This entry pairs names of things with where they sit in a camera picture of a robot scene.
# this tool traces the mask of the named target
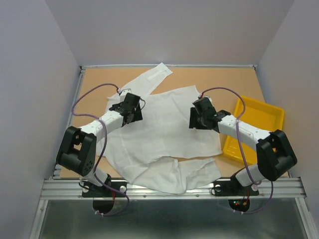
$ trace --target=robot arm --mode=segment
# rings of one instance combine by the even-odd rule
[[[212,129],[237,138],[236,117],[227,111],[216,112],[208,97],[203,97],[193,104],[194,107],[190,110],[189,128]],[[242,142],[257,153],[257,164],[249,166],[255,182],[263,179],[275,181],[297,163],[283,131],[269,132],[239,121],[239,133]],[[241,187],[252,184],[245,168],[232,176],[231,180],[239,183]]]
[[[131,94],[131,90],[123,90],[120,94],[120,102],[112,105],[109,110],[100,117],[106,127],[107,133],[123,127],[128,123],[142,120],[140,97]],[[96,157],[96,143],[104,138],[103,126],[98,120],[79,128],[69,127],[64,134],[56,162],[69,170],[72,170],[96,186],[102,186],[94,176]],[[98,178],[105,182],[108,174],[96,169]]]

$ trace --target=bolt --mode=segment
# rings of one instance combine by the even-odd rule
[[[219,184],[217,184],[214,189],[216,192],[221,192],[221,186]]]
[[[121,186],[121,187],[120,187],[120,192],[121,192],[121,193],[126,192],[126,187],[125,187],[125,186]]]
[[[258,186],[256,184],[253,184],[251,185],[251,189],[254,191],[254,192],[257,192],[258,191]]]

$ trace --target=cardboard surface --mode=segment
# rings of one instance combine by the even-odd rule
[[[102,83],[114,83],[122,87],[133,80],[141,73],[150,68],[96,68],[86,69],[79,96],[89,91],[93,87]],[[168,76],[152,94],[163,93],[173,89],[196,85],[197,90],[202,92],[211,87],[228,87],[240,95],[248,96],[264,102],[264,97],[253,68],[170,68],[173,74]],[[87,95],[76,107],[76,113],[90,113],[101,116],[105,112],[107,97],[115,93],[115,88],[111,86],[96,89]],[[226,110],[234,112],[237,97],[225,90],[213,90],[207,92],[213,100],[216,110]],[[89,117],[74,117],[72,125],[80,127],[90,123],[93,119]],[[221,146],[223,148],[226,136],[220,135]],[[218,155],[214,157],[222,176],[231,176],[244,165],[231,159]],[[121,177],[103,158],[99,167],[114,177]],[[61,178],[78,178],[79,175],[62,168]]]

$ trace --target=yellow tray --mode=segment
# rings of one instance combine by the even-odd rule
[[[246,104],[246,111],[240,120],[251,124],[254,127],[269,131],[275,131],[283,128],[285,115],[284,109],[245,96],[243,96],[243,99]],[[238,99],[234,116],[238,117],[242,111],[243,103],[240,99]],[[256,152],[244,143],[243,149],[247,163],[249,165],[257,163]],[[238,141],[233,137],[227,136],[223,153],[228,158],[243,162]]]

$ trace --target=gray wall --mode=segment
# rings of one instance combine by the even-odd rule
[[[46,0],[80,65],[256,64],[293,0]]]
[[[319,1],[296,0],[257,67],[265,99],[286,111],[307,204],[319,228]]]
[[[28,238],[78,65],[44,0],[0,7],[0,238]]]

